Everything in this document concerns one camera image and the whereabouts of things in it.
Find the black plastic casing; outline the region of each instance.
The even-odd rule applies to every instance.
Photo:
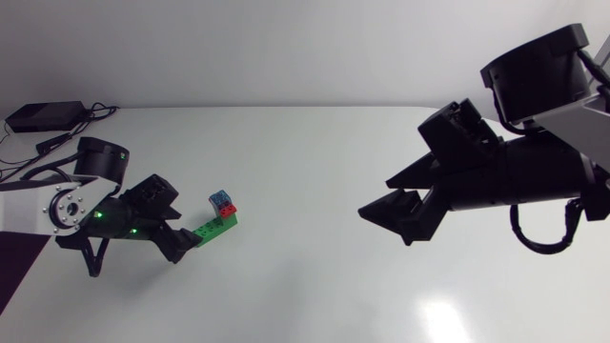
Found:
[[[80,101],[28,104],[11,114],[7,124],[14,132],[69,131],[86,114]]]
[[[82,137],[78,142],[82,156],[76,161],[74,174],[96,175],[123,184],[130,152],[116,144],[93,137]]]
[[[480,71],[498,114],[518,124],[590,95],[577,50],[589,45],[572,24],[504,53]]]

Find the white backdrop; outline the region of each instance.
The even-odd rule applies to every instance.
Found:
[[[122,107],[416,105],[471,97],[478,71],[607,0],[4,0],[0,116],[28,102]]]
[[[156,172],[180,192],[174,228],[213,217],[219,189],[239,224],[177,265],[151,242],[113,241],[96,279],[50,241],[0,316],[0,341],[607,341],[607,221],[582,219],[567,251],[543,256],[517,241],[506,207],[449,212],[408,248],[358,216],[428,151],[416,127],[432,112],[124,110],[95,123],[87,135],[131,151],[125,189]],[[12,136],[0,156],[30,156],[40,139]],[[521,207],[526,234],[562,237],[563,205]]]

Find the power cord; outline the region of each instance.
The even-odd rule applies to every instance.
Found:
[[[84,130],[86,130],[87,127],[92,122],[106,119],[106,118],[110,117],[111,115],[115,114],[116,111],[119,110],[119,109],[120,108],[118,106],[106,106],[106,105],[104,105],[102,103],[96,102],[88,110],[87,116],[84,117],[81,120],[81,122],[78,123],[78,125],[76,125],[76,127],[70,133],[66,134],[63,139],[61,139],[59,142],[57,142],[55,145],[53,145],[49,149],[47,149],[45,151],[42,151],[42,152],[39,152],[38,155],[34,156],[33,158],[25,159],[23,161],[7,162],[7,161],[4,161],[4,160],[0,159],[0,162],[5,163],[5,164],[9,164],[9,165],[20,165],[20,164],[23,163],[23,165],[21,165],[19,167],[1,169],[0,170],[0,183],[8,180],[9,178],[13,177],[15,174],[19,173],[23,169],[25,169],[25,168],[35,164],[36,162],[40,161],[44,157],[46,157],[49,154],[51,154],[53,151],[59,149],[61,146],[66,144],[68,141],[70,141],[73,137],[75,137],[76,135],[78,135],[78,134],[82,133]],[[107,113],[104,114],[104,115],[101,115],[101,116],[96,116],[96,113],[99,112],[99,111],[107,111]],[[7,136],[10,135],[9,132],[7,131],[6,125],[7,124],[5,122],[5,132],[6,132],[7,135],[5,135],[2,138],[2,140],[0,140],[0,143],[2,143],[2,141],[4,141],[4,139]],[[13,171],[11,173],[9,173],[8,175],[4,176],[4,172],[5,171],[10,171],[10,170],[13,170]]]
[[[518,205],[511,206],[511,225],[517,239],[519,242],[523,243],[527,249],[542,254],[554,254],[563,252],[572,244],[574,234],[576,234],[576,229],[579,226],[582,210],[583,206],[580,199],[572,199],[568,201],[567,205],[565,205],[565,236],[563,236],[559,242],[554,244],[537,243],[529,240],[525,234],[523,234],[521,226],[519,225]]]

